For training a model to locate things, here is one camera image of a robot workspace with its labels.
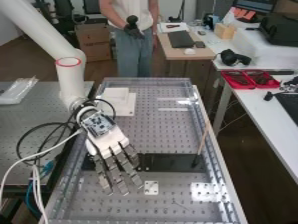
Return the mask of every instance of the small metal block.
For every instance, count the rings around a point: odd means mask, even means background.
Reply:
[[[158,195],[158,181],[145,181],[144,194]]]

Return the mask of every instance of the black glove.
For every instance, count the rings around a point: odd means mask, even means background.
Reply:
[[[132,26],[130,24],[128,24],[124,27],[124,32],[132,36],[134,39],[145,39],[144,34],[141,33],[140,29],[137,26]]]

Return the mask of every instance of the monitor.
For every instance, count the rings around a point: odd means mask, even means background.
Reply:
[[[277,0],[234,0],[234,6],[259,13],[270,13],[274,10]]]
[[[85,14],[101,14],[100,12],[100,1],[98,0],[84,0]]]

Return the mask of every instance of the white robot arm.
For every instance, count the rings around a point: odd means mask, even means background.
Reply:
[[[129,193],[118,164],[141,188],[142,180],[134,170],[138,155],[114,121],[105,116],[84,92],[85,54],[74,49],[57,30],[28,3],[28,0],[0,0],[0,11],[21,28],[56,60],[61,100],[68,110],[76,111],[76,121],[88,133],[86,148],[94,156],[100,185],[106,194],[113,185],[122,195]]]

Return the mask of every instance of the white cylinder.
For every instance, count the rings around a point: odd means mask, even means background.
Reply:
[[[61,88],[60,98],[70,109],[72,103],[85,98],[82,62],[74,57],[60,58],[56,61],[56,68]]]
[[[0,0],[2,14],[57,60],[77,51],[26,0]]]
[[[81,59],[81,65],[82,65],[82,73],[85,73],[85,67],[86,67],[86,55],[85,53],[80,50],[76,49],[77,53],[76,53],[76,58]]]

